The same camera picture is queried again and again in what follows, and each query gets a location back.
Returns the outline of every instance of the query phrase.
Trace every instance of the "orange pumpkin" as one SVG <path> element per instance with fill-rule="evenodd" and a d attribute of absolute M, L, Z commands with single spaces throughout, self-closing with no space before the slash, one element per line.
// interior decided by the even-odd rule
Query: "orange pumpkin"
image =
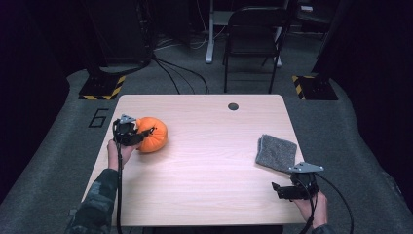
<path fill-rule="evenodd" d="M 144 117 L 136 120 L 136 126 L 139 134 L 153 128 L 152 133 L 137 148 L 140 152 L 154 152 L 164 147 L 167 143 L 168 129 L 161 120 L 154 117 Z"/>

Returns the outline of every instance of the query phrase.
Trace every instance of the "cable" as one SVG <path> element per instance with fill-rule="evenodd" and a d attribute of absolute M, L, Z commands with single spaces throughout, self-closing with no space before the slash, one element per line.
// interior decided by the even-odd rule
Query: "cable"
<path fill-rule="evenodd" d="M 116 135 L 116 129 L 119 130 L 119 121 L 115 121 L 112 125 L 113 136 Z M 116 137 L 113 137 L 116 149 L 118 151 L 118 208 L 116 211 L 116 228 L 118 233 L 122 234 L 122 225 L 121 225 L 121 211 L 122 211 L 122 151 L 121 151 L 121 142 L 118 142 Z"/>
<path fill-rule="evenodd" d="M 298 178 L 296 178 L 296 180 L 301 184 L 301 186 L 304 187 L 304 189 L 307 192 L 307 195 L 309 196 L 309 200 L 310 200 L 310 205 L 311 205 L 311 215 L 309 217 L 309 219 L 307 219 L 307 223 L 304 226 L 304 228 L 301 230 L 300 234 L 305 234 L 310 227 L 313 225 L 313 220 L 314 220 L 314 211 L 316 210 L 316 205 L 317 205 L 317 200 L 318 200 L 318 196 L 316 196 L 316 204 L 314 205 L 313 202 L 313 197 L 310 194 L 310 191 L 307 189 L 306 185 Z"/>
<path fill-rule="evenodd" d="M 154 58 L 154 61 L 168 74 L 170 80 L 172 81 L 173 85 L 175 86 L 176 92 L 180 95 L 179 89 L 178 89 L 178 87 L 176 86 L 176 83 L 175 83 L 175 81 L 173 80 L 173 78 L 172 78 L 172 76 L 170 75 L 170 73 L 161 65 L 161 63 L 160 63 L 157 59 Z"/>
<path fill-rule="evenodd" d="M 167 65 L 166 63 L 164 63 L 164 62 L 162 62 L 162 61 L 160 61 L 160 63 L 163 63 L 164 66 L 166 66 L 167 68 L 171 69 L 171 70 L 174 71 L 176 74 L 178 74 L 178 75 L 186 82 L 186 84 L 188 84 L 188 86 L 191 88 L 192 94 L 195 94 L 194 87 L 191 86 L 191 84 L 188 82 L 188 80 L 185 79 L 185 77 L 183 77 L 181 73 L 179 73 L 177 70 L 173 69 L 172 67 L 170 67 L 169 65 Z"/>
<path fill-rule="evenodd" d="M 332 188 L 334 188 L 334 190 L 336 190 L 336 192 L 338 193 L 338 195 L 340 195 L 341 199 L 343 200 L 344 204 L 346 205 L 347 210 L 349 211 L 349 216 L 350 216 L 350 233 L 353 234 L 353 231 L 355 229 L 355 221 L 353 218 L 353 213 L 352 210 L 350 209 L 349 204 L 347 203 L 346 199 L 344 198 L 343 194 L 341 194 L 341 192 L 338 190 L 338 188 L 336 186 L 334 186 L 334 184 L 330 181 L 328 181 L 325 177 L 321 176 L 318 173 L 315 173 L 318 177 L 322 178 L 325 182 L 327 182 Z"/>
<path fill-rule="evenodd" d="M 156 61 L 156 62 L 159 62 L 159 61 L 160 61 L 160 62 L 166 63 L 166 64 L 168 64 L 168 65 L 178 67 L 178 68 L 180 68 L 180 69 L 182 69 L 182 70 L 186 70 L 186 71 L 191 72 L 192 74 L 195 74 L 196 76 L 200 77 L 200 79 L 204 82 L 204 85 L 205 85 L 205 88 L 206 88 L 205 94 L 206 94 L 206 95 L 209 94 L 209 87 L 208 87 L 208 85 L 207 85 L 207 81 L 206 81 L 206 79 L 205 79 L 201 74 L 199 74 L 199 73 L 197 73 L 197 72 L 195 72 L 195 71 L 193 71 L 193 70 L 189 70 L 189 69 L 187 69 L 187 68 L 185 68 L 185 67 L 182 67 L 182 66 L 179 66 L 179 65 L 170 63 L 170 62 L 165 61 L 165 60 L 163 60 L 163 59 L 161 59 L 161 58 L 157 58 L 155 55 L 153 56 L 153 60 Z"/>

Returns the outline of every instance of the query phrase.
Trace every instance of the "gray carpet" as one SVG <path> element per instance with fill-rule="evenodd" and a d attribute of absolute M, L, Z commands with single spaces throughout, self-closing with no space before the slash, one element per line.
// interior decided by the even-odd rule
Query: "gray carpet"
<path fill-rule="evenodd" d="M 205 64 L 207 45 L 197 50 L 172 46 L 156 50 L 155 54 L 160 59 L 201 73 L 210 93 L 222 94 L 223 45 L 223 40 L 215 43 L 213 64 Z M 359 136 L 352 104 L 343 90 L 331 81 L 339 100 L 298 98 L 291 76 L 311 75 L 319 46 L 320 40 L 315 37 L 289 34 L 273 89 L 274 94 L 282 95 L 285 100 L 305 160 L 324 166 L 325 171 L 321 174 L 343 193 L 353 211 L 355 233 L 413 233 L 413 215 L 392 178 L 378 165 Z M 256 72 L 271 70 L 271 63 L 267 62 L 264 68 L 260 68 L 261 61 L 241 63 L 241 60 L 230 60 L 230 94 L 266 94 L 271 75 Z M 240 64 L 254 73 L 235 72 Z M 196 94 L 204 93 L 205 87 L 199 78 L 179 72 Z M 181 77 L 173 71 L 170 73 L 183 95 L 193 93 Z M 114 100 L 79 100 L 78 92 L 87 78 L 86 71 L 67 77 L 71 88 L 65 106 L 1 204 L 0 233 L 62 233 L 70 218 L 67 212 L 79 205 L 119 99 L 118 96 Z M 129 94 L 176 94 L 176 89 L 165 71 L 151 62 L 127 76 L 120 96 Z M 99 112 L 107 117 L 103 127 L 88 128 L 99 108 L 108 109 Z M 348 233 L 350 219 L 343 202 L 328 184 L 321 179 L 318 182 L 328 197 L 331 225 L 337 233 Z M 289 224 L 284 233 L 298 233 L 302 227 L 303 224 Z M 142 228 L 125 227 L 124 231 L 141 233 Z"/>

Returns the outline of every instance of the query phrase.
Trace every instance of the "table top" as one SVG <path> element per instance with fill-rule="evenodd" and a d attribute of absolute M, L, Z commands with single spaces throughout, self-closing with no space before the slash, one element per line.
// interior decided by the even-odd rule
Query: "table top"
<path fill-rule="evenodd" d="M 236 103 L 237 110 L 228 105 Z M 123 170 L 122 225 L 249 225 L 304 222 L 296 206 L 279 199 L 271 182 L 290 186 L 289 176 L 255 163 L 258 139 L 271 135 L 297 144 L 278 95 L 127 95 L 122 114 L 156 117 L 169 141 L 153 153 L 134 151 Z M 109 127 L 87 190 L 107 168 Z M 116 219 L 116 204 L 113 219 Z"/>

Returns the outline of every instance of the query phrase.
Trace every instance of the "hand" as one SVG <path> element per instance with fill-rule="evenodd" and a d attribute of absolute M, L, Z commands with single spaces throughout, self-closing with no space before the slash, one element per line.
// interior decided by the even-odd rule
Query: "hand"
<path fill-rule="evenodd" d="M 317 206 L 314 210 L 313 228 L 324 225 L 327 223 L 327 198 L 319 191 L 317 193 Z M 316 196 L 313 197 L 313 203 L 316 204 Z M 298 209 L 300 209 L 301 215 L 307 221 L 311 216 L 311 204 L 309 200 L 292 200 Z"/>
<path fill-rule="evenodd" d="M 140 143 L 132 146 L 121 145 L 122 154 L 122 168 L 129 161 L 131 153 L 140 146 Z M 116 143 L 113 139 L 110 139 L 107 143 L 107 153 L 108 153 L 108 168 L 118 171 L 118 149 L 116 148 Z"/>

